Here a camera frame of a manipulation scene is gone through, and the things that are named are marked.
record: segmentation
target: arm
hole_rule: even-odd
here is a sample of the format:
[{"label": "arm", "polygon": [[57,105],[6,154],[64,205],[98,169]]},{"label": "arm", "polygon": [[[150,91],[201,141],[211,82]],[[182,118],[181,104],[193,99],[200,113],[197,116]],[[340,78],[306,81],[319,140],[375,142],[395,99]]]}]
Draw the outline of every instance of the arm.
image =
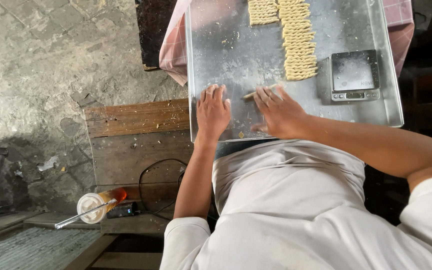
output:
[{"label": "arm", "polygon": [[196,107],[198,134],[194,151],[177,193],[173,218],[206,219],[211,202],[211,174],[219,136],[230,122],[230,100],[222,101],[224,85],[214,84],[201,92]]},{"label": "arm", "polygon": [[253,130],[343,150],[381,172],[406,178],[411,191],[432,178],[432,138],[398,128],[311,116],[282,87],[276,89],[281,98],[270,89],[257,89],[254,100],[267,126],[255,125]]}]

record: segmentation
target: concrete floor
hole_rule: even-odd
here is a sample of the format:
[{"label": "concrete floor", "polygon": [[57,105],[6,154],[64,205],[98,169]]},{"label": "concrete floor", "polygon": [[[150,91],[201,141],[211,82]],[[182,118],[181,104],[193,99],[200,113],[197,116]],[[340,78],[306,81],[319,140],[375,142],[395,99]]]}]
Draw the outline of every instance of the concrete floor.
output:
[{"label": "concrete floor", "polygon": [[82,110],[185,97],[143,71],[134,0],[0,0],[0,206],[75,212],[95,186]]}]

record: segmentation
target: hand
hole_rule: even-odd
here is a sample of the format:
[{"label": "hand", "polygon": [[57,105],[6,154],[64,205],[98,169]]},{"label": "hand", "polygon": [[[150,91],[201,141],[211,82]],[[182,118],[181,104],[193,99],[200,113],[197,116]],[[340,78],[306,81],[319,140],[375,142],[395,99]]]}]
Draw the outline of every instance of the hand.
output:
[{"label": "hand", "polygon": [[226,86],[213,84],[201,92],[201,99],[196,105],[198,134],[196,143],[215,144],[226,129],[231,119],[230,100],[223,102]]},{"label": "hand", "polygon": [[275,88],[281,98],[267,87],[256,88],[254,101],[264,115],[267,125],[252,125],[251,131],[263,131],[281,139],[302,138],[304,124],[310,115],[284,91],[282,86],[277,85]]}]

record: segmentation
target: pink checkered cloth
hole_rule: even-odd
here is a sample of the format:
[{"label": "pink checkered cloth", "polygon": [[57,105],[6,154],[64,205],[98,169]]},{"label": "pink checkered cloth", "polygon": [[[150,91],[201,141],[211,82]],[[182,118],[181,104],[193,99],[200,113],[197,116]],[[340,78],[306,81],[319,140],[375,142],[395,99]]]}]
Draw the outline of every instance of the pink checkered cloth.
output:
[{"label": "pink checkered cloth", "polygon": [[[177,0],[159,52],[159,67],[180,85],[188,81],[184,12],[191,0]],[[396,75],[399,77],[413,37],[411,0],[382,0]]]}]

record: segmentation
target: plastic cup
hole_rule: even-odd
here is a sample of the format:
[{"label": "plastic cup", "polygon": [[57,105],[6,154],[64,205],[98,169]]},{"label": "plastic cup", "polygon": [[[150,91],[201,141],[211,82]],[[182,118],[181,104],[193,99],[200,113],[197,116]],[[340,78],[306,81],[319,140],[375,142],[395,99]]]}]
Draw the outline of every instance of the plastic cup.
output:
[{"label": "plastic cup", "polygon": [[115,203],[106,205],[106,207],[103,207],[96,212],[82,216],[81,220],[87,224],[95,224],[100,222],[107,212],[109,212],[111,209],[113,209],[113,207],[126,199],[126,191],[124,190],[124,188],[118,187],[101,193],[84,194],[79,199],[78,205],[76,206],[78,215],[88,210],[91,210],[99,205],[105,204],[112,199],[116,199],[117,201]]}]

